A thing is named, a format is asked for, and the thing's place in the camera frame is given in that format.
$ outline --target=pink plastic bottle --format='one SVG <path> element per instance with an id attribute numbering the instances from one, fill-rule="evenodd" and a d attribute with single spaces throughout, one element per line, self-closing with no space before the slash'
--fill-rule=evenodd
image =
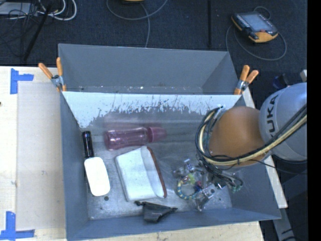
<path id="1" fill-rule="evenodd" d="M 151 142 L 163 140 L 166 137 L 166 130 L 160 127 L 110 130 L 104 134 L 106 148 L 110 151 L 129 146 L 143 146 Z"/>

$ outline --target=handheld device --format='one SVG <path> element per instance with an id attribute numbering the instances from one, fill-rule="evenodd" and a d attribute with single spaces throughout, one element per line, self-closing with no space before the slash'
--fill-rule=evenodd
<path id="1" fill-rule="evenodd" d="M 255 43 L 264 43 L 275 39 L 277 28 L 258 12 L 235 13 L 231 17 L 235 26 Z"/>

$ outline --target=device screen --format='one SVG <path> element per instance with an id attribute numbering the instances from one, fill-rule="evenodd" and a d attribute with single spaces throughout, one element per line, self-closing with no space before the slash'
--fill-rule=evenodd
<path id="1" fill-rule="evenodd" d="M 242 17 L 249 25 L 251 25 L 254 31 L 260 31 L 262 29 L 267 30 L 271 28 L 271 26 L 263 21 L 257 14 L 242 15 Z"/>

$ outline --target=orange clamp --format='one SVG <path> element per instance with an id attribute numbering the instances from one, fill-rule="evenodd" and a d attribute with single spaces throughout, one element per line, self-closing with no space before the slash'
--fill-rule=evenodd
<path id="1" fill-rule="evenodd" d="M 249 72 L 250 72 L 250 66 L 244 65 L 240 79 L 234 90 L 234 94 L 243 93 L 243 91 L 248 87 L 248 85 L 251 84 L 255 79 L 255 77 L 259 74 L 258 70 L 253 70 L 250 74 Z"/>

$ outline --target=blue tape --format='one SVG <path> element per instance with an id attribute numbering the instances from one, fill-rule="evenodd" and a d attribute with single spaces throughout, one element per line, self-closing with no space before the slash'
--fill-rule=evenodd
<path id="1" fill-rule="evenodd" d="M 17 70 L 11 68 L 11 82 L 10 82 L 10 94 L 18 93 L 18 81 L 32 81 L 34 76 L 32 74 L 19 75 Z"/>
<path id="2" fill-rule="evenodd" d="M 12 240 L 17 238 L 34 237 L 35 230 L 16 231 L 16 214 L 7 211 L 6 212 L 6 229 L 0 232 L 0 240 Z"/>

